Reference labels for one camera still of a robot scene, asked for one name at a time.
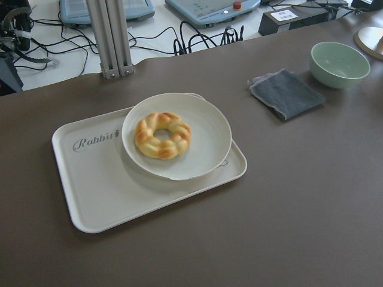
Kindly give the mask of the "cream serving tray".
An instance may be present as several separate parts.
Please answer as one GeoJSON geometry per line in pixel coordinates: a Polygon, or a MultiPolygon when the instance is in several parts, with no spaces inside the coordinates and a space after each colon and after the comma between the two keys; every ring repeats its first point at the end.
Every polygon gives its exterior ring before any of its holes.
{"type": "Polygon", "coordinates": [[[232,139],[221,164],[206,175],[182,181],[139,167],[122,142],[123,122],[133,107],[58,128],[52,137],[73,224],[98,233],[240,178],[247,161],[232,139]]]}

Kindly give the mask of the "white round plate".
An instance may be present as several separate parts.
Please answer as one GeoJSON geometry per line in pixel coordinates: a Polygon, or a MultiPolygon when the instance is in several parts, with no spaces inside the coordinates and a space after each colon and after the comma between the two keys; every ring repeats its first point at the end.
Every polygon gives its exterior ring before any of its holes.
{"type": "Polygon", "coordinates": [[[151,174],[171,180],[197,178],[214,170],[228,155],[232,132],[222,112],[198,95],[164,93],[141,101],[128,112],[122,126],[122,142],[129,157],[151,174]],[[171,112],[191,128],[187,151],[170,160],[145,156],[135,145],[139,121],[154,112],[171,112]]]}

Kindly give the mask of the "grey folded cloth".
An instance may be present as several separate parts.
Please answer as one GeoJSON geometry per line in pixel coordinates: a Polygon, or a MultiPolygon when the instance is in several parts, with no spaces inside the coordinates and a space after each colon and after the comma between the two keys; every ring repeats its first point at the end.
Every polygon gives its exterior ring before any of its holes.
{"type": "Polygon", "coordinates": [[[250,92],[282,121],[323,104],[326,98],[307,86],[294,72],[282,69],[255,77],[250,92]]]}

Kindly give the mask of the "teach pendant right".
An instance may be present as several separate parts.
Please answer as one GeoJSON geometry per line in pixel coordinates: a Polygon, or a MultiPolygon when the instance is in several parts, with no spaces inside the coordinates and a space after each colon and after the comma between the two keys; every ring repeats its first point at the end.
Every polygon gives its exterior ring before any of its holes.
{"type": "Polygon", "coordinates": [[[260,5],[259,0],[168,0],[165,4],[194,25],[201,27],[229,22],[252,12],[260,5]]]}

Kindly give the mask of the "black power box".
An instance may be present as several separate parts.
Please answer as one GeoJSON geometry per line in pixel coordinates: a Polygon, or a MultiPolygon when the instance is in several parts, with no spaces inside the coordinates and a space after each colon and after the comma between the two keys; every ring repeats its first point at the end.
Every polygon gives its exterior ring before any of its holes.
{"type": "Polygon", "coordinates": [[[303,28],[334,20],[337,9],[324,7],[287,7],[263,13],[258,33],[262,36],[303,28]]]}

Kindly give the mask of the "green bowl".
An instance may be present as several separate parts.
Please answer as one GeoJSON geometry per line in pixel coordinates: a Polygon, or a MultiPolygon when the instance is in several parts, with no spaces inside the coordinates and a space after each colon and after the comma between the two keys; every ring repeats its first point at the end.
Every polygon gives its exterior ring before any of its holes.
{"type": "Polygon", "coordinates": [[[370,64],[359,51],[338,42],[315,44],[309,66],[317,81],[337,89],[353,87],[370,73],[370,64]]]}

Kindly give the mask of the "round wooden lid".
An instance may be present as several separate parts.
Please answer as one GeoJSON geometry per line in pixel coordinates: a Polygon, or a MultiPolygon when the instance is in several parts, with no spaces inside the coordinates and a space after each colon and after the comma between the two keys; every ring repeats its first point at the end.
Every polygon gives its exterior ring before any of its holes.
{"type": "Polygon", "coordinates": [[[362,28],[354,35],[354,41],[364,52],[382,60],[382,28],[362,28]]]}

